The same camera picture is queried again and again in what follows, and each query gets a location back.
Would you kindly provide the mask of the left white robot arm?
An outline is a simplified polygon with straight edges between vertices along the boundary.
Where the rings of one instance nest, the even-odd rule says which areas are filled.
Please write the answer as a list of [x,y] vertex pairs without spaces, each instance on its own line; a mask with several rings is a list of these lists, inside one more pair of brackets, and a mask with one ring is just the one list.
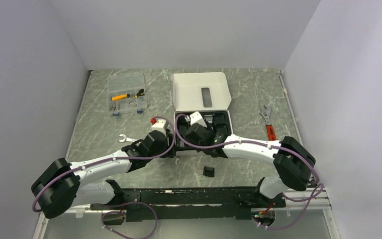
[[48,219],[73,206],[102,204],[110,209],[124,203],[124,192],[108,177],[129,173],[146,166],[152,159],[167,157],[174,147],[175,135],[154,130],[113,154],[84,162],[55,160],[33,183],[32,209]]

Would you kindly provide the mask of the white hair clipper box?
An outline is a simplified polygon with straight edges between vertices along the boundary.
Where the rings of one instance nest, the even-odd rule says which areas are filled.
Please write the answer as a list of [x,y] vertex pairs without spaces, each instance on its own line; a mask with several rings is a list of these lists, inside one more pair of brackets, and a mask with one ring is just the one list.
[[230,112],[231,95],[223,72],[174,73],[174,116],[199,112],[214,135],[233,133]]

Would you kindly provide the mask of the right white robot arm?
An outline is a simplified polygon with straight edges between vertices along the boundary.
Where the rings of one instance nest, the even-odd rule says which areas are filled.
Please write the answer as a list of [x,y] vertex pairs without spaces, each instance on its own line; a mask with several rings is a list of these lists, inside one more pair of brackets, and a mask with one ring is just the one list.
[[305,191],[310,184],[315,158],[293,137],[262,141],[224,134],[193,124],[185,133],[186,144],[212,157],[245,158],[274,166],[272,175],[257,185],[254,200],[261,207],[288,189]]

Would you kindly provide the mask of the black comb guard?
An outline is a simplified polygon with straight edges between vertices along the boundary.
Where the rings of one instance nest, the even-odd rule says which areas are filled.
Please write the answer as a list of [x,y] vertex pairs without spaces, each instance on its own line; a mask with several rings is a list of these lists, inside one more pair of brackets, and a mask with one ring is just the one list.
[[215,168],[210,166],[204,166],[203,168],[203,176],[206,177],[214,177],[215,176]]

